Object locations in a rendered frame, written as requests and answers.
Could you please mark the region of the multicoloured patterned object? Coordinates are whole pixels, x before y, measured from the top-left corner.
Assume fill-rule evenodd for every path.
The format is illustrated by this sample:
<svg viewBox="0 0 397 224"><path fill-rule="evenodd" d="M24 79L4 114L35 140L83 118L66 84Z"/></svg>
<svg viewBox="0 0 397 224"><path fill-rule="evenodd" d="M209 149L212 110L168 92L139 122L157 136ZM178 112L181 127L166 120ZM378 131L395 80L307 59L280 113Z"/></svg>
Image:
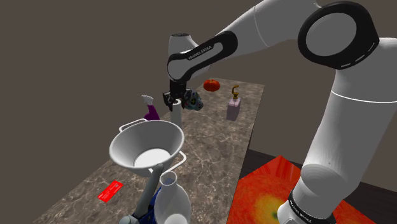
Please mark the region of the multicoloured patterned object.
<svg viewBox="0 0 397 224"><path fill-rule="evenodd" d="M185 109L199 111L204 107L204 103L197 91L191 91L188 98L185 100L183 107Z"/></svg>

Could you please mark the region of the white vase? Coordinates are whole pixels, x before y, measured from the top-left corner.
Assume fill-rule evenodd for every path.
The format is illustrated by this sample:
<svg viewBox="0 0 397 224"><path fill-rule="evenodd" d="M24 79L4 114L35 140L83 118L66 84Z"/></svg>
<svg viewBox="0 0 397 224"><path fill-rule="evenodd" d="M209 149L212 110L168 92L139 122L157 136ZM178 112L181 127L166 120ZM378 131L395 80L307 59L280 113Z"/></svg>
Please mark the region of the white vase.
<svg viewBox="0 0 397 224"><path fill-rule="evenodd" d="M160 183L154 205L157 224L190 224L191 202L184 188L178 185L176 173L163 173Z"/></svg>

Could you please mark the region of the white cylinder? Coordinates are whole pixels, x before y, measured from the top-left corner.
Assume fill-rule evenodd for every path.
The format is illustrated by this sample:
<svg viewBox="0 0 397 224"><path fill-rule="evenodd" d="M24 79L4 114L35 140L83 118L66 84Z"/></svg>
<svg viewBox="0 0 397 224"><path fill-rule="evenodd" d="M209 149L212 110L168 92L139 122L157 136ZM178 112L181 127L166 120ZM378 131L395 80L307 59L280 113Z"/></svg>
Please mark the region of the white cylinder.
<svg viewBox="0 0 397 224"><path fill-rule="evenodd" d="M172 123L182 128L182 106L180 99L176 99L175 102L172 104L170 118Z"/></svg>

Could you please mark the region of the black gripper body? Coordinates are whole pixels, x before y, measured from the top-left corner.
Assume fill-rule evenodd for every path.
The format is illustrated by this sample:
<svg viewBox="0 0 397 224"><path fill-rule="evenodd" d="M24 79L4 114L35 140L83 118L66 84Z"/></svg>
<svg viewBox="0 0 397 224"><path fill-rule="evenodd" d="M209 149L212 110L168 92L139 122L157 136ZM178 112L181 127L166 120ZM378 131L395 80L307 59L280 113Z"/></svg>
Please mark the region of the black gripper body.
<svg viewBox="0 0 397 224"><path fill-rule="evenodd" d="M170 94L173 99L182 99L186 94L186 82L170 81Z"/></svg>

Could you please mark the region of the red card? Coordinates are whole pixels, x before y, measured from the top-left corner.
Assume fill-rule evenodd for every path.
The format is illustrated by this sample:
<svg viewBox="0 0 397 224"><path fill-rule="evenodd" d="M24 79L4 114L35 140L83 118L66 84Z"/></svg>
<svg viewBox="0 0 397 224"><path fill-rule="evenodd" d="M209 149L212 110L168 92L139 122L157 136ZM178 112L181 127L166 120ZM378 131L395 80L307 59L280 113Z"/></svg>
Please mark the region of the red card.
<svg viewBox="0 0 397 224"><path fill-rule="evenodd" d="M114 180L109 186L107 186L97 198L107 203L111 198L123 187L123 183Z"/></svg>

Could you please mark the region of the red pumpkin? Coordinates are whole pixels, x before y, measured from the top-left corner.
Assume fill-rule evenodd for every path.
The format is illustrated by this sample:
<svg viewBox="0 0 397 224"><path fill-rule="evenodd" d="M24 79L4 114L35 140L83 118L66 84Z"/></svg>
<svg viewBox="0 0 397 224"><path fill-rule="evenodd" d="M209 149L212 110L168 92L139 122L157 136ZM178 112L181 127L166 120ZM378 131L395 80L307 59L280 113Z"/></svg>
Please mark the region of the red pumpkin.
<svg viewBox="0 0 397 224"><path fill-rule="evenodd" d="M220 84L214 79L206 80L203 84L203 88L209 92L215 92L220 89Z"/></svg>

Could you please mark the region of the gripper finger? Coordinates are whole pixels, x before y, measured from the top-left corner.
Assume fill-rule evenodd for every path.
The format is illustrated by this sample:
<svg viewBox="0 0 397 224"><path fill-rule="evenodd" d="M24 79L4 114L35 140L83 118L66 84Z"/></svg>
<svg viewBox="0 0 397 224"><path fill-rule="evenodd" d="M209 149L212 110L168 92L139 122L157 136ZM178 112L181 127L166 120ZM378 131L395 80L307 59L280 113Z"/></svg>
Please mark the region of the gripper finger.
<svg viewBox="0 0 397 224"><path fill-rule="evenodd" d="M186 92L183 95L182 107L191 108L192 107L192 90L190 88L186 89Z"/></svg>
<svg viewBox="0 0 397 224"><path fill-rule="evenodd" d="M173 111L174 98L172 97L171 93L164 92L162 95L163 95L164 103L169 108L169 111Z"/></svg>

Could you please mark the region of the pink soap dispenser gold pump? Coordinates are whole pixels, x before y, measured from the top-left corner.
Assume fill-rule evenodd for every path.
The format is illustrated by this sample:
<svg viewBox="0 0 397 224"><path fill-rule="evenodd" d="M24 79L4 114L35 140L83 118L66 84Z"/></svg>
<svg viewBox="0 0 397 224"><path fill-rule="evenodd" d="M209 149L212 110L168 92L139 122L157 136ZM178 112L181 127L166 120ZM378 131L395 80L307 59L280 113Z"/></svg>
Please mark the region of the pink soap dispenser gold pump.
<svg viewBox="0 0 397 224"><path fill-rule="evenodd" d="M228 102L227 112L226 112L227 120L236 121L239 115L241 98L239 97L239 93L235 91L235 89L238 87L239 87L238 85L234 85L232 88L233 97Z"/></svg>

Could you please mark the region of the red orange patterned robot stand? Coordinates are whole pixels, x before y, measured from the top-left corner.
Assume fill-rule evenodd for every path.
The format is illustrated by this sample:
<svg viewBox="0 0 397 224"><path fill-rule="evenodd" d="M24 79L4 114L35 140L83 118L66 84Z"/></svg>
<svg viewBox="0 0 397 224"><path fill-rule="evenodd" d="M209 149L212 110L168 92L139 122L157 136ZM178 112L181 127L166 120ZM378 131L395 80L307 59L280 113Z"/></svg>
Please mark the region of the red orange patterned robot stand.
<svg viewBox="0 0 397 224"><path fill-rule="evenodd" d="M344 201L355 168L309 153L299 169L282 156L239 180L226 224L376 224Z"/></svg>

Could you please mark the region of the grey handled blue tool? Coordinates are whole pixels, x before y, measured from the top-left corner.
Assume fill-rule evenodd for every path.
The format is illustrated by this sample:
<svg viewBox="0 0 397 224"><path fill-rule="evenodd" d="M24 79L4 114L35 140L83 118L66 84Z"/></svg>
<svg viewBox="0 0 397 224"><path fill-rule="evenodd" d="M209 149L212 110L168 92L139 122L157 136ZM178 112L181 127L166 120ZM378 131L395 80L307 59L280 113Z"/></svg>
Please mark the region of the grey handled blue tool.
<svg viewBox="0 0 397 224"><path fill-rule="evenodd" d="M157 224L154 215L154 201L157 197L157 184L164 170L163 164L154 166L145 189L138 200L133 214L124 216L118 224Z"/></svg>

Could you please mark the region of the purple spray bottle white head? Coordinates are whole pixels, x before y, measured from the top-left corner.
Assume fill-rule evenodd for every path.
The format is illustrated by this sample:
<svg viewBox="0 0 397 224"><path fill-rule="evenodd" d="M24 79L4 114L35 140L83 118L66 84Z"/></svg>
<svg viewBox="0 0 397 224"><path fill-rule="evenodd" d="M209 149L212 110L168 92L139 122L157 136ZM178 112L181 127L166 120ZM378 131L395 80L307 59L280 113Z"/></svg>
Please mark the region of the purple spray bottle white head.
<svg viewBox="0 0 397 224"><path fill-rule="evenodd" d="M144 119L146 120L159 120L160 117L157 113L156 108L153 105L153 98L148 95L142 95L144 102L147 104L148 112L145 114Z"/></svg>

